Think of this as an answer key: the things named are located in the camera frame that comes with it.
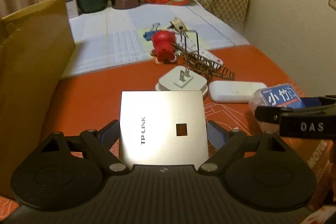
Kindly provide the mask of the blue binder clip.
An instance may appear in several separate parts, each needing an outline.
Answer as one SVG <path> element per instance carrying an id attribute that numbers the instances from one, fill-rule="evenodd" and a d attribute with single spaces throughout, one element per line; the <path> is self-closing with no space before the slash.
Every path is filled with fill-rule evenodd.
<path id="1" fill-rule="evenodd" d="M 150 30 L 148 31 L 145 31 L 144 34 L 143 34 L 143 38 L 146 40 L 146 41 L 150 41 L 151 40 L 151 37 L 159 31 L 159 26 L 161 24 L 160 23 L 154 23 L 151 27 Z"/>

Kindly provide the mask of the open cardboard box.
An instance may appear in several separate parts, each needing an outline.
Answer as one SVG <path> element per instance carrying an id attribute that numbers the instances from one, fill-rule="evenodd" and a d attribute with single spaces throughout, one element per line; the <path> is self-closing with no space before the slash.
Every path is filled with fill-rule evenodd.
<path id="1" fill-rule="evenodd" d="M 55 88 L 75 49 L 66 0 L 46 0 L 1 19 L 1 196 L 37 147 Z"/>

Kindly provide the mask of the red toy figure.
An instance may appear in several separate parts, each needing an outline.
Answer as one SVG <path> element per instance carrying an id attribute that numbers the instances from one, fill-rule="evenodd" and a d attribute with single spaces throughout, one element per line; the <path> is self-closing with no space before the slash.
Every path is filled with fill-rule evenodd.
<path id="1" fill-rule="evenodd" d="M 158 65 L 163 64 L 165 61 L 174 63 L 177 61 L 175 55 L 176 45 L 175 32 L 160 30 L 156 32 L 152 37 L 153 49 L 151 55 L 154 57 L 154 62 Z"/>

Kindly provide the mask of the white power adapter plug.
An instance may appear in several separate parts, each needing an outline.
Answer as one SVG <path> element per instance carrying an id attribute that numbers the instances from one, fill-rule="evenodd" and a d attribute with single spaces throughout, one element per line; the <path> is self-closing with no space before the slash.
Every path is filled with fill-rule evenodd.
<path id="1" fill-rule="evenodd" d="M 155 85 L 156 91 L 198 91 L 203 98 L 208 92 L 207 80 L 190 70 L 188 67 L 177 65 L 167 72 Z"/>

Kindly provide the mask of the blue toothpick box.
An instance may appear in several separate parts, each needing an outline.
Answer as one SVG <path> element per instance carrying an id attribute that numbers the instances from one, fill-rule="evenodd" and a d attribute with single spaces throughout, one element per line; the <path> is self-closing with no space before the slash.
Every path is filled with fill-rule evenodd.
<path id="1" fill-rule="evenodd" d="M 302 99 L 289 83 L 257 90 L 249 101 L 249 107 L 255 113 L 258 106 L 288 107 L 293 109 L 305 107 Z"/>

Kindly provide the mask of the white remote control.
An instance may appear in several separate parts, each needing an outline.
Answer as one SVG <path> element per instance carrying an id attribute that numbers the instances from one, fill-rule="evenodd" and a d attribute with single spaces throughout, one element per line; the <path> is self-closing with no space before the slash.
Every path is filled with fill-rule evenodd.
<path id="1" fill-rule="evenodd" d="M 223 65 L 224 62 L 212 54 L 210 51 L 205 50 L 197 41 L 191 40 L 186 34 L 175 34 L 176 42 L 181 51 L 187 50 L 187 53 L 194 53 L 196 57 L 202 57 L 209 61 L 214 62 L 215 64 Z"/>

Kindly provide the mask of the blue checked tablecloth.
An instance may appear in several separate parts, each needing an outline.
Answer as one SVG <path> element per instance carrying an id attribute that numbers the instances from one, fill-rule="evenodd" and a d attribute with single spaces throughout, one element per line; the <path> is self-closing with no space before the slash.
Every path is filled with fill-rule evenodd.
<path id="1" fill-rule="evenodd" d="M 155 23 L 160 29 L 167 28 L 174 18 L 197 31 L 188 36 L 205 50 L 248 44 L 238 32 L 194 1 L 185 6 L 143 3 L 128 10 L 108 7 L 70 20 L 76 47 L 62 77 L 150 60 L 153 45 L 145 40 L 144 33 Z"/>

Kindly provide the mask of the silver TP-Link router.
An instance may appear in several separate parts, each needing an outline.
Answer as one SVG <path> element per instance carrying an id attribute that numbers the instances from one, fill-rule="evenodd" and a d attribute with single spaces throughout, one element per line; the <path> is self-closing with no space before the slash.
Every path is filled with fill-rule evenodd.
<path id="1" fill-rule="evenodd" d="M 193 165 L 208 158 L 201 91 L 123 91 L 120 159 L 134 165 Z"/>

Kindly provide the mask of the white rectangular device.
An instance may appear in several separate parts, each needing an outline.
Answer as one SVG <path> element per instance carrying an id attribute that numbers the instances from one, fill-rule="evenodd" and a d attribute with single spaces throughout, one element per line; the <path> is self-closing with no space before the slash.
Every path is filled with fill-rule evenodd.
<path id="1" fill-rule="evenodd" d="M 217 80 L 209 84 L 209 96 L 216 103 L 248 103 L 263 88 L 261 82 Z"/>

